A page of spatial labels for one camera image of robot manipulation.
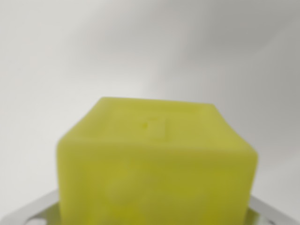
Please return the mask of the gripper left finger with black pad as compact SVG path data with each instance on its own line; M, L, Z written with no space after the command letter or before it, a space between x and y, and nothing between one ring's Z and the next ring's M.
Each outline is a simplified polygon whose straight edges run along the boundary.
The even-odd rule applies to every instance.
M2 225L59 225L59 194L54 190L6 215Z

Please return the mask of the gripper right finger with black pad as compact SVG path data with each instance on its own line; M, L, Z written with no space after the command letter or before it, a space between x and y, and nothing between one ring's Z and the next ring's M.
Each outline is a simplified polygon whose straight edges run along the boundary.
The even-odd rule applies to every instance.
M247 211L248 225L299 225L300 222L262 200L251 196Z

